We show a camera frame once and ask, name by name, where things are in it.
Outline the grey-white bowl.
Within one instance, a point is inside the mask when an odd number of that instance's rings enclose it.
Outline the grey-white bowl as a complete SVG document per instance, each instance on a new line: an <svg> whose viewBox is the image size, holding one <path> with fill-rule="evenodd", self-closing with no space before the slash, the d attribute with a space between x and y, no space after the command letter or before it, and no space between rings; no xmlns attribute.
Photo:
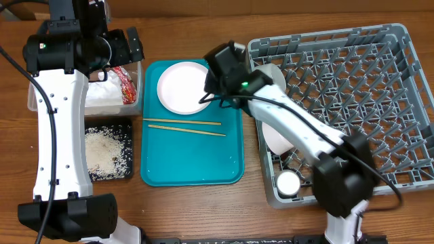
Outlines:
<svg viewBox="0 0 434 244"><path fill-rule="evenodd" d="M264 74L272 78L273 83L278 85L281 91L286 91L286 81L281 69L275 64L263 64L254 68L254 70L261 70Z"/></svg>

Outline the large white plate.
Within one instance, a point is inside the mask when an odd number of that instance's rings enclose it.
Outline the large white plate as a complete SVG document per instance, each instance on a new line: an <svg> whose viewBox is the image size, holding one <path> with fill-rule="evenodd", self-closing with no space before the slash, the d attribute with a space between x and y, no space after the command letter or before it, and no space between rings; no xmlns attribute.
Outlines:
<svg viewBox="0 0 434 244"><path fill-rule="evenodd" d="M199 101L204 91L208 69L197 62L179 62L164 70L157 82L160 103L170 112L192 115L204 110L210 103Z"/></svg>

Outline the small pink bowl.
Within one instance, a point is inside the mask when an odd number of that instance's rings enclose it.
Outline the small pink bowl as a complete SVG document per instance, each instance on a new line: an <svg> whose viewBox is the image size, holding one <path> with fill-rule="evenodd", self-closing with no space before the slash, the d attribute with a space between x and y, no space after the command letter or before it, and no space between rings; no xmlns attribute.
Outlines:
<svg viewBox="0 0 434 244"><path fill-rule="evenodd" d="M262 134L270 151L276 155L282 155L293 149L294 145L288 142L270 125L262 122Z"/></svg>

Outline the red snack wrapper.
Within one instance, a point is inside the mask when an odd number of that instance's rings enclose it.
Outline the red snack wrapper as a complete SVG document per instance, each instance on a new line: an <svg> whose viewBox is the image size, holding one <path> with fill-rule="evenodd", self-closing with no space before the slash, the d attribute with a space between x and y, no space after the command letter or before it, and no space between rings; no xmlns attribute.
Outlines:
<svg viewBox="0 0 434 244"><path fill-rule="evenodd" d="M122 66L113 67L113 71L121 81L121 91L124 104L133 104L136 101L136 88L130 74Z"/></svg>

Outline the white napkin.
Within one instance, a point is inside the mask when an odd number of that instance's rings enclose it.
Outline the white napkin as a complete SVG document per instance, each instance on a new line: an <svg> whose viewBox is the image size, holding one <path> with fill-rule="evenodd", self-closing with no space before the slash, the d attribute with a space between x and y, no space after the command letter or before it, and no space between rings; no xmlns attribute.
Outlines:
<svg viewBox="0 0 434 244"><path fill-rule="evenodd" d="M123 105L121 81L113 70L107 72L107 80L89 83L85 107Z"/></svg>

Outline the white cup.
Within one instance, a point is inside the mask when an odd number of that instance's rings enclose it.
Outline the white cup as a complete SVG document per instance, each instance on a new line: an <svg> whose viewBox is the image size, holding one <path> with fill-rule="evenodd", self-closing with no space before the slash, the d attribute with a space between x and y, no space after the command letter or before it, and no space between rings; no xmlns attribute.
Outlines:
<svg viewBox="0 0 434 244"><path fill-rule="evenodd" d="M301 188L298 175L288 169L282 170L276 175L275 185L278 195L283 199L295 197Z"/></svg>

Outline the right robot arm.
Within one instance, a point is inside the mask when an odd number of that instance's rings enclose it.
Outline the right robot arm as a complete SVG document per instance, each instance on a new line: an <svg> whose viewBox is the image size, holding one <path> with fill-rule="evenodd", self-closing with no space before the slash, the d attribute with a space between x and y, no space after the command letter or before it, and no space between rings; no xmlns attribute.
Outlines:
<svg viewBox="0 0 434 244"><path fill-rule="evenodd" d="M312 167L313 194L327 211L322 243L361 243L361 219L378 185L369 142L322 123L285 94L283 74L273 64L249 70L245 47L223 43L204 56L209 66L204 90L271 126Z"/></svg>

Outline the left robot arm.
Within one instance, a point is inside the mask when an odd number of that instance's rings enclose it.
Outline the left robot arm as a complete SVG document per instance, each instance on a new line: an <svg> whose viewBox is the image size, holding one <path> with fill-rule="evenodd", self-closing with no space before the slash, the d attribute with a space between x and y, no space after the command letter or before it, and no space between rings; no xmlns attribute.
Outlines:
<svg viewBox="0 0 434 244"><path fill-rule="evenodd" d="M21 224L39 237L84 243L141 243L112 194L96 196L85 157L85 99L92 72L139 62L135 28L109 30L104 1L50 1L50 19L23 49L37 99L39 159L33 201Z"/></svg>

